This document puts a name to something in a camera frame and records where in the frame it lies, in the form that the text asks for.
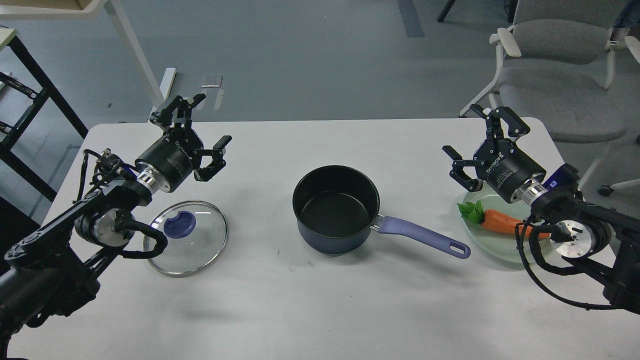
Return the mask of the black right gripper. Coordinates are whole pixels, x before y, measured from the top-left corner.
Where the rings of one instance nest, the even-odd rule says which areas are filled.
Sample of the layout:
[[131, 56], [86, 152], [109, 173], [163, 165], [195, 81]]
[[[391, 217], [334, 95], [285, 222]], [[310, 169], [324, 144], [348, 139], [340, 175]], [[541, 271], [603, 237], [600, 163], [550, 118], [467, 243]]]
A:
[[[466, 191], [479, 192], [485, 181], [506, 203], [519, 201], [518, 189], [531, 179], [541, 182], [547, 174], [515, 143], [531, 132], [530, 126], [506, 106], [484, 108], [472, 104], [470, 110], [485, 120], [486, 141], [476, 150], [473, 159], [463, 159], [450, 145], [442, 146], [442, 151], [452, 160], [450, 177]], [[476, 168], [478, 178], [469, 177], [464, 171], [466, 167]]]

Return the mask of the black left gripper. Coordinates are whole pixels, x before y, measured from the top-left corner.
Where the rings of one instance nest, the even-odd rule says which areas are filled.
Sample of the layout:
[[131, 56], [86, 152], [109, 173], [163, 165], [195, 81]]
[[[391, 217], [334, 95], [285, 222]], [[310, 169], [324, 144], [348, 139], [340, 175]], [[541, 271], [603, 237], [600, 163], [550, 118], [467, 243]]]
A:
[[[208, 182], [225, 166], [226, 146], [230, 135], [222, 136], [211, 149], [204, 149], [203, 142], [192, 129], [192, 110], [203, 100], [205, 93], [183, 97], [177, 95], [162, 103], [162, 109], [150, 113], [150, 123], [165, 132], [136, 160], [135, 168], [141, 171], [151, 166], [163, 177], [163, 192], [172, 193], [192, 173], [197, 182]], [[202, 157], [211, 157], [207, 166], [200, 167]]]

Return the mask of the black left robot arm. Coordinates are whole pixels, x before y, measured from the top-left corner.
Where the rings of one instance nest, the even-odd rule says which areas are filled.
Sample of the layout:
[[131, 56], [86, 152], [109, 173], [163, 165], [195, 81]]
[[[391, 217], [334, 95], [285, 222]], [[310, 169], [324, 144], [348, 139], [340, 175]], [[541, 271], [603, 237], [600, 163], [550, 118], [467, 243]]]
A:
[[176, 96], [149, 121], [161, 137], [134, 162], [106, 148], [83, 151], [80, 184], [73, 205], [27, 235], [4, 255], [1, 276], [1, 358], [23, 326], [36, 328], [48, 317], [70, 316], [96, 298], [99, 276], [119, 256], [150, 260], [172, 240], [185, 239], [205, 224], [194, 210], [167, 210], [157, 227], [137, 221], [156, 192], [172, 193], [189, 175], [208, 182], [225, 166], [231, 136], [206, 149], [192, 127], [192, 111], [206, 95]]

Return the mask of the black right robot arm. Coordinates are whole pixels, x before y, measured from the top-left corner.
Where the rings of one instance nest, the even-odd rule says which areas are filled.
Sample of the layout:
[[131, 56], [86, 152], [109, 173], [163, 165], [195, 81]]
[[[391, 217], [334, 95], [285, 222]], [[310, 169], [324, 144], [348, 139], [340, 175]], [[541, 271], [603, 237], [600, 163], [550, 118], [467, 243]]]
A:
[[[506, 203], [524, 202], [530, 215], [514, 226], [521, 262], [540, 289], [563, 303], [585, 310], [640, 312], [639, 221], [615, 210], [586, 202], [579, 190], [578, 170], [563, 164], [547, 172], [516, 144], [530, 127], [512, 109], [473, 104], [471, 111], [486, 122], [486, 139], [472, 159], [452, 146], [450, 177], [470, 192], [491, 187]], [[608, 304], [569, 300], [546, 287], [532, 271], [524, 251], [539, 268], [559, 276], [585, 274], [603, 286]]]

